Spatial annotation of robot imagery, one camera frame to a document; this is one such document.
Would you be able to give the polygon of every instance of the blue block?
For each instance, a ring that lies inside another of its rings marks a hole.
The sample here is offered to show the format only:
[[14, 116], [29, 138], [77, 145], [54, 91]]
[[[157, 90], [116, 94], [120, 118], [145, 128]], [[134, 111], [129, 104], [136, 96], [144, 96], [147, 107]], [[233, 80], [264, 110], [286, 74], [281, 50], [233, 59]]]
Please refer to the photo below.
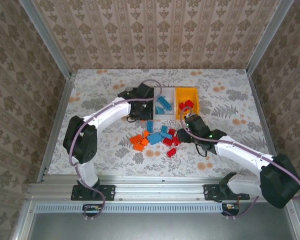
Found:
[[168, 132], [168, 127], [163, 125], [162, 128], [161, 128], [161, 132], [167, 133]]
[[153, 133], [153, 121], [148, 121], [148, 122], [147, 122], [146, 130], [147, 130], [149, 133]]
[[147, 138], [148, 138], [149, 142], [151, 143], [151, 145], [154, 145], [154, 144], [162, 141], [162, 137], [158, 132], [148, 135]]
[[155, 114], [164, 114], [163, 108], [159, 106], [155, 107]]
[[160, 97], [158, 98], [158, 102], [159, 102], [162, 106], [164, 106], [164, 108], [167, 109], [168, 111], [171, 111], [171, 110], [172, 110], [171, 104], [169, 104], [169, 103], [167, 102], [167, 100], [165, 100], [164, 97], [160, 96]]
[[171, 135], [171, 134], [168, 134], [168, 133], [166, 133], [166, 132], [161, 132], [160, 135], [161, 135], [163, 138], [172, 139], [172, 135]]

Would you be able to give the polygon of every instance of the floral tablecloth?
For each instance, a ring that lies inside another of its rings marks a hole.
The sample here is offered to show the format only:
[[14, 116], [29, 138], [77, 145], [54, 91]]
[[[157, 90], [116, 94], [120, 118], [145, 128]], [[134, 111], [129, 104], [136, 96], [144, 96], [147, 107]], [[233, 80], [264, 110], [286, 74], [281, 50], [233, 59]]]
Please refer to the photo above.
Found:
[[[166, 87], [198, 88], [200, 115], [211, 130], [220, 129], [235, 140], [268, 153], [243, 69], [85, 69], [77, 73], [49, 173], [75, 174], [62, 146], [71, 117], [90, 115], [110, 103], [118, 93], [137, 87], [145, 79], [156, 79]], [[178, 120], [156, 120], [154, 131], [160, 131], [162, 125], [181, 128]], [[210, 152], [205, 158], [199, 156], [194, 144], [180, 144], [171, 158], [166, 155], [170, 147], [162, 143], [147, 145], [143, 152], [135, 151], [129, 139], [144, 129], [145, 122], [128, 123], [125, 117], [106, 128], [98, 138], [98, 152], [94, 157], [98, 175], [221, 177], [232, 171], [249, 174], [226, 157]]]

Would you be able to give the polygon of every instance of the orange block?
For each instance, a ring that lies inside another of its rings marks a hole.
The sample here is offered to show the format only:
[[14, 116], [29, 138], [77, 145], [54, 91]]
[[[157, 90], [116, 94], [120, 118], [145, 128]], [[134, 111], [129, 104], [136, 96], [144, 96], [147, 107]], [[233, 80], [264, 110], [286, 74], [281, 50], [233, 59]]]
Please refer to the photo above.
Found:
[[133, 136], [130, 138], [130, 141], [131, 141], [131, 144], [136, 144], [136, 143], [139, 143], [140, 141], [142, 141], [142, 136], [139, 134], [139, 135], [136, 135], [136, 136]]
[[136, 143], [136, 144], [133, 145], [133, 149], [136, 150], [136, 151], [142, 152], [143, 149], [144, 149], [144, 145], [142, 145], [140, 143]]
[[149, 143], [149, 141], [146, 138], [143, 138], [143, 140], [141, 141], [141, 144], [143, 146], [146, 146]]
[[146, 138], [148, 135], [150, 135], [150, 133], [147, 130], [145, 130], [143, 133], [143, 137]]

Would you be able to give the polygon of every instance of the wall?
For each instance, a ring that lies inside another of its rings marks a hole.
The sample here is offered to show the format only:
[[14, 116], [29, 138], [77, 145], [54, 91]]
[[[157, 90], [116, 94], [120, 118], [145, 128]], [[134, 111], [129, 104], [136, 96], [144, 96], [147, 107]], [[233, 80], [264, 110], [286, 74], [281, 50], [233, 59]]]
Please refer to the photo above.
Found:
[[64, 83], [18, 0], [0, 0], [0, 240], [36, 181]]
[[73, 71], [245, 68], [278, 0], [34, 0]]
[[288, 14], [252, 75], [278, 153], [300, 175], [300, 0]]

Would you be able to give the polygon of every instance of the yellow tray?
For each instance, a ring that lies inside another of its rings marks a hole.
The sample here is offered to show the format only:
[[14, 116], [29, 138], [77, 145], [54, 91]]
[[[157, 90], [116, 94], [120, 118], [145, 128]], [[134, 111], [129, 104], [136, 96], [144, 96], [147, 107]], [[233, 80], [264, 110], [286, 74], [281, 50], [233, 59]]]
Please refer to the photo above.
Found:
[[[177, 87], [175, 88], [175, 98], [176, 98], [176, 119], [180, 119], [181, 109], [179, 108], [180, 103], [185, 103], [188, 100], [191, 100], [194, 103], [192, 113], [198, 114], [200, 113], [200, 103], [198, 97], [198, 89], [195, 87]], [[187, 110], [183, 113], [183, 116], [188, 114], [190, 110]]]

